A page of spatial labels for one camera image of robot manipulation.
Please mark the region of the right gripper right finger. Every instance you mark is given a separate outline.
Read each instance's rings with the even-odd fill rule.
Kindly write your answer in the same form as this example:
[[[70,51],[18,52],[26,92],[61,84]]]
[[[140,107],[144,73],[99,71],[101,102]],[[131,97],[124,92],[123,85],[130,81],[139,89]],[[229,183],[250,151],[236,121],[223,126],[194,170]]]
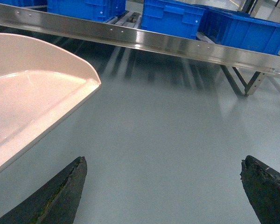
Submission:
[[[260,223],[280,224],[280,173],[251,155],[241,166],[241,182]]]

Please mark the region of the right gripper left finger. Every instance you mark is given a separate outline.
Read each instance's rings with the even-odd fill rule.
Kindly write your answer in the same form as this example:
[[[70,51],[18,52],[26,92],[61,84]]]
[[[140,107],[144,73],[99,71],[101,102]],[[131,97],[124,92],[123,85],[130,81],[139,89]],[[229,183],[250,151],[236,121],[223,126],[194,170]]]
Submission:
[[[31,196],[0,217],[0,224],[72,224],[86,175],[86,159],[79,156]]]

